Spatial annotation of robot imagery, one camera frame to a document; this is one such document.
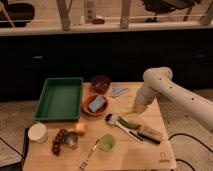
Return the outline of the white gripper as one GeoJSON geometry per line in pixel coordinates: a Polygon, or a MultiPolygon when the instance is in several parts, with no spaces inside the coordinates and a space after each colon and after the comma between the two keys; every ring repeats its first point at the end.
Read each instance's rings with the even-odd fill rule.
{"type": "Polygon", "coordinates": [[[136,114],[144,113],[148,109],[147,105],[150,105],[154,101],[156,95],[157,92],[144,83],[136,93],[136,104],[133,105],[133,112],[136,114]]]}

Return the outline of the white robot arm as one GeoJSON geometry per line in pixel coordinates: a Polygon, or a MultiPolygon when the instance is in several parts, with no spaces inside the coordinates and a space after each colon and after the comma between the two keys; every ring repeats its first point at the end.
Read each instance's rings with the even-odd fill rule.
{"type": "Polygon", "coordinates": [[[213,102],[172,82],[173,72],[168,67],[150,68],[143,73],[143,85],[133,103],[135,113],[143,113],[161,93],[185,108],[204,128],[213,133],[213,102]]]}

